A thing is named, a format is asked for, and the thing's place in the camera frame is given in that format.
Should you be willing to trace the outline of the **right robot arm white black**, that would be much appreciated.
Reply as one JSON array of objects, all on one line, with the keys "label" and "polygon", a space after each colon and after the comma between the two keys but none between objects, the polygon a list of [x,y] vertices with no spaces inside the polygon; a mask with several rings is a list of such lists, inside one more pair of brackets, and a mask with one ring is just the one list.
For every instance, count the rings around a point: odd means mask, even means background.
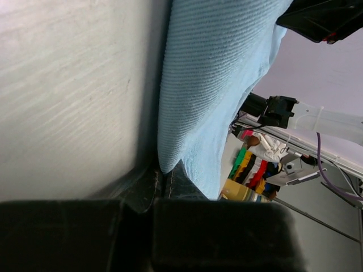
[{"label": "right robot arm white black", "polygon": [[[293,1],[277,19],[304,38],[329,45],[362,28],[362,1]],[[362,117],[332,112],[286,96],[267,99],[251,93],[241,111],[256,117],[259,127],[301,129],[362,145]]]}]

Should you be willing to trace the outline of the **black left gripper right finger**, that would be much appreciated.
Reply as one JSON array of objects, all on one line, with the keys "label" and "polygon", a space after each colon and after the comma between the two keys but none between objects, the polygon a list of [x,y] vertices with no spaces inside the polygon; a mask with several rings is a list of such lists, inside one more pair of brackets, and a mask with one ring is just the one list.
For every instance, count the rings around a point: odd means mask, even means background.
[{"label": "black left gripper right finger", "polygon": [[275,203],[212,201],[183,163],[153,205],[156,271],[305,271],[290,212]]}]

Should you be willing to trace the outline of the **light blue trousers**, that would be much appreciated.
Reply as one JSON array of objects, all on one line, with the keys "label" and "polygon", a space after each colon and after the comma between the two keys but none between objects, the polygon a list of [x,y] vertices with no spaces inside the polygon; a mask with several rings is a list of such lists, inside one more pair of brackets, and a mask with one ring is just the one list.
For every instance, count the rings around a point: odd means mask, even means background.
[{"label": "light blue trousers", "polygon": [[275,60],[290,1],[173,1],[162,70],[158,158],[183,163],[208,199],[221,188],[230,123]]}]

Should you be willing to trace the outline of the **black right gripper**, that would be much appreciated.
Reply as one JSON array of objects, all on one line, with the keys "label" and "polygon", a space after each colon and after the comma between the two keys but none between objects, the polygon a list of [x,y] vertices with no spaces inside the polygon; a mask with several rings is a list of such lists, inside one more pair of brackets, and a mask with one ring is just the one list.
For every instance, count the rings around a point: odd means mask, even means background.
[{"label": "black right gripper", "polygon": [[362,29],[362,0],[294,0],[276,24],[314,43],[334,44]]}]

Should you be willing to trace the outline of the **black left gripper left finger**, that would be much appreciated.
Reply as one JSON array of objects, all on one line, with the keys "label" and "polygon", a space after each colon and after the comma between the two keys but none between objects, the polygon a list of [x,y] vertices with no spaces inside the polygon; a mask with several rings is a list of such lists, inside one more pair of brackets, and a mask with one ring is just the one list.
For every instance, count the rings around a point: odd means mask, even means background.
[{"label": "black left gripper left finger", "polygon": [[161,180],[150,169],[109,199],[1,203],[1,270],[152,271],[150,209]]}]

